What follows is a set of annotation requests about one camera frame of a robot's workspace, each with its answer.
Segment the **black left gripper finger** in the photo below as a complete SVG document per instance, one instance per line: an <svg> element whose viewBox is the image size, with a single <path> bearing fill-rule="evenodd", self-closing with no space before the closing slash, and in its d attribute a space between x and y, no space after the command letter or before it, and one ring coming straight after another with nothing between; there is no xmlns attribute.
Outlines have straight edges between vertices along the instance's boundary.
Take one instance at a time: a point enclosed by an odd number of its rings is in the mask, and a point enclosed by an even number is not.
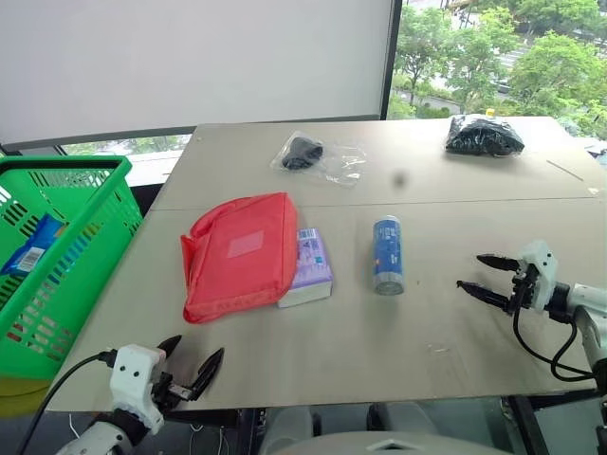
<svg viewBox="0 0 607 455"><path fill-rule="evenodd" d="M177 363L180 360L178 346L181 342L182 335L175 335L162 340L158 345L158 349L165 354L163 371L171 373L177 369Z"/></svg>
<svg viewBox="0 0 607 455"><path fill-rule="evenodd" d="M210 355L198 370L198 376L191 384L190 400L197 400L212 383L221 368L225 349L219 348Z"/></svg>

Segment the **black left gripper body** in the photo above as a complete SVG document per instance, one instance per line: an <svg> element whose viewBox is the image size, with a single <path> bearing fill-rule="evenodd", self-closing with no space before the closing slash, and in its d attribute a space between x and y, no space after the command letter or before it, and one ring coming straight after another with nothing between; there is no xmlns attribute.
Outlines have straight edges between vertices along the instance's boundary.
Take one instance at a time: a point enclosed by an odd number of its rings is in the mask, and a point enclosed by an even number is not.
<svg viewBox="0 0 607 455"><path fill-rule="evenodd" d="M158 409L175 409L194 397L191 389L176 384L171 374L162 372L152 387L152 400Z"/></svg>

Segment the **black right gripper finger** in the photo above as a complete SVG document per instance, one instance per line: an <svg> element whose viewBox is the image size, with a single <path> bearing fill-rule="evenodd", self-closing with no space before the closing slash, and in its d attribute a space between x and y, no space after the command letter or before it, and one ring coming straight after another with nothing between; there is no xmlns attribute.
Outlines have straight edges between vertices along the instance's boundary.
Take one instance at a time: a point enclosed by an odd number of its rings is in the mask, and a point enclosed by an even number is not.
<svg viewBox="0 0 607 455"><path fill-rule="evenodd" d="M480 263L497 270L517 272L520 269L518 260L505 256L484 253L477 255L476 259Z"/></svg>
<svg viewBox="0 0 607 455"><path fill-rule="evenodd" d="M506 296L493 292L489 288L484 287L475 282L457 281L456 286L463 289L470 296L480 300L486 304L492 305L501 309L504 312L511 312L510 299Z"/></svg>

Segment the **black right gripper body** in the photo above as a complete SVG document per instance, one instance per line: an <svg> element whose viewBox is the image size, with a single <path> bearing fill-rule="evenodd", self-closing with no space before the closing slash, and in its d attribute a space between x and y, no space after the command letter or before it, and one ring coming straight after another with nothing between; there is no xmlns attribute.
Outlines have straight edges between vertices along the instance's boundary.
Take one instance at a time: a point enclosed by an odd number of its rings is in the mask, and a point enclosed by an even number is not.
<svg viewBox="0 0 607 455"><path fill-rule="evenodd" d="M534 264L507 264L506 269L515 272L512 294L506 306L506 312L513 316L521 308L528 309L532 306L539 271Z"/></svg>

